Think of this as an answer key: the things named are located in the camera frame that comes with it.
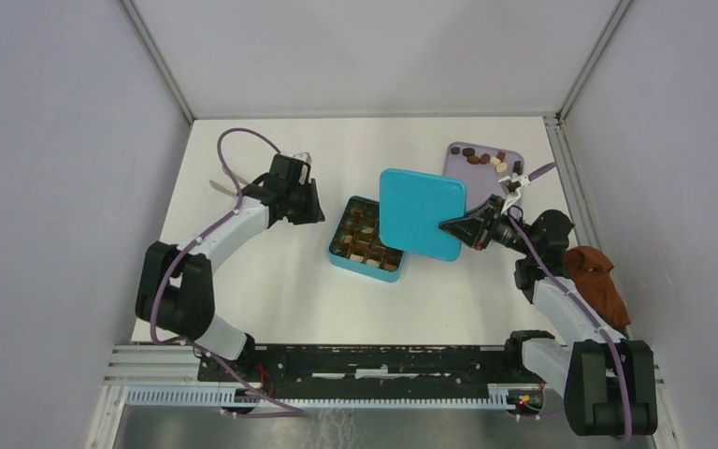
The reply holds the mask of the teal chocolate tin box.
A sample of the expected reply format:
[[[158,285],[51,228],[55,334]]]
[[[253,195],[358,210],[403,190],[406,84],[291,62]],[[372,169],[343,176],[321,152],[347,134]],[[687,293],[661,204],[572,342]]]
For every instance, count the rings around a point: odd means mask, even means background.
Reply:
[[[333,266],[382,282],[396,282],[406,260],[381,241],[379,202],[362,196],[347,201],[327,254]]]

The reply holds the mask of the teal tin lid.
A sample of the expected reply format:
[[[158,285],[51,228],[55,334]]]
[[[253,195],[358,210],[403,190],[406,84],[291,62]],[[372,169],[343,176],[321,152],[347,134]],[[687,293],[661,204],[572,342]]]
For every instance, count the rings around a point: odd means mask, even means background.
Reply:
[[[406,253],[453,262],[463,243],[439,225],[466,212],[467,188],[455,178],[387,168],[380,174],[380,238]]]

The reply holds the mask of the metal tongs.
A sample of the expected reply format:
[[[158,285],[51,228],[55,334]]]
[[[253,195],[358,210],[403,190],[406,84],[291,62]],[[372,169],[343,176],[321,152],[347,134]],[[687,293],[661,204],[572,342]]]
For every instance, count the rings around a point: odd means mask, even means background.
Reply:
[[[232,186],[232,187],[226,186],[226,185],[219,183],[215,180],[209,180],[208,184],[210,185],[210,187],[218,193],[221,193],[221,194],[227,195],[227,196],[231,196],[231,197],[237,197],[238,192],[243,187],[245,187],[246,185],[249,184],[249,182],[245,178],[241,177],[234,171],[228,170],[225,167],[222,167],[222,172],[228,179],[230,179],[230,180],[235,179],[235,181],[237,182],[238,188],[236,188],[235,186]]]

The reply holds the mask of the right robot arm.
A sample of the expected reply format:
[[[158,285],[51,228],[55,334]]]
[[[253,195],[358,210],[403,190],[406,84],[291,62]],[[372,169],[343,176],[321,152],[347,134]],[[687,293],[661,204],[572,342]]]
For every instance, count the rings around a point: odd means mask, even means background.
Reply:
[[[515,382],[533,375],[553,387],[579,436],[611,436],[627,441],[658,428],[653,351],[609,326],[582,297],[564,261],[574,224],[560,210],[546,210],[528,224],[514,218],[500,196],[490,196],[464,216],[439,229],[475,250],[498,243],[522,254],[514,281],[543,313],[562,342],[530,333],[502,357]]]

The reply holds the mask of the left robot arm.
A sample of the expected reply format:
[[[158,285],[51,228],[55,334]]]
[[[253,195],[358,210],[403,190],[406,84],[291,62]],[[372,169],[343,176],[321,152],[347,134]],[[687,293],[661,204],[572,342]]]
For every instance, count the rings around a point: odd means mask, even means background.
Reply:
[[[244,243],[276,222],[317,224],[325,217],[307,152],[273,157],[267,173],[241,190],[227,220],[220,219],[180,244],[156,241],[145,252],[136,317],[221,357],[234,381],[256,369],[254,339],[215,312],[213,275]]]

